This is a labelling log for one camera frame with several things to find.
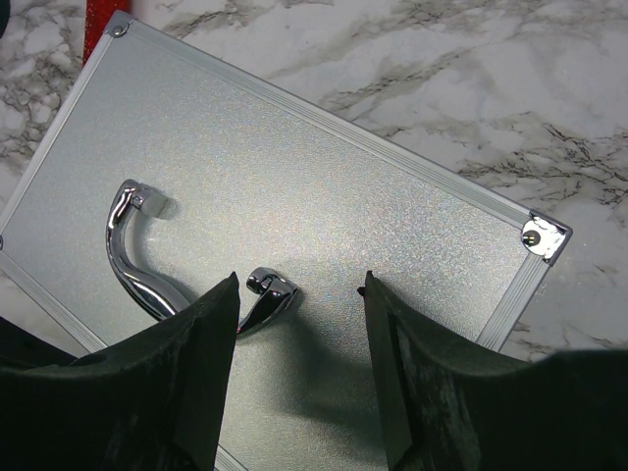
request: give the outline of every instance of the screw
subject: screw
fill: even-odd
[[[526,247],[534,247],[541,243],[541,235],[536,231],[527,231],[523,233],[521,240]]]

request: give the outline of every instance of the marble surface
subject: marble surface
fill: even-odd
[[[76,0],[12,3],[0,39],[2,206],[79,73],[84,14]],[[152,26],[572,226],[504,353],[538,360],[628,345],[628,1],[133,7]],[[45,314],[0,281],[0,315],[48,329],[38,327],[50,323]]]

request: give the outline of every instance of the aluminum case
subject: aluminum case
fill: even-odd
[[[218,469],[386,469],[367,270],[499,349],[571,234],[118,12],[0,217],[0,268],[90,351],[155,322],[105,253],[126,179],[170,198],[129,228],[138,266],[190,298],[258,266],[302,292],[236,346]],[[560,235],[548,253],[522,243],[535,221]],[[241,297],[246,312],[255,296]]]

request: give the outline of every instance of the textured silver panel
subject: textured silver panel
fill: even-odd
[[[221,445],[255,470],[385,469],[356,288],[373,269],[475,340],[526,258],[520,229],[136,27],[112,41],[52,145],[3,232],[7,254],[105,342],[124,339],[153,321],[109,268],[105,219],[123,180],[158,188],[174,204],[130,227],[138,265],[194,296],[258,266],[304,293],[237,345]],[[247,310],[256,296],[241,294]]]

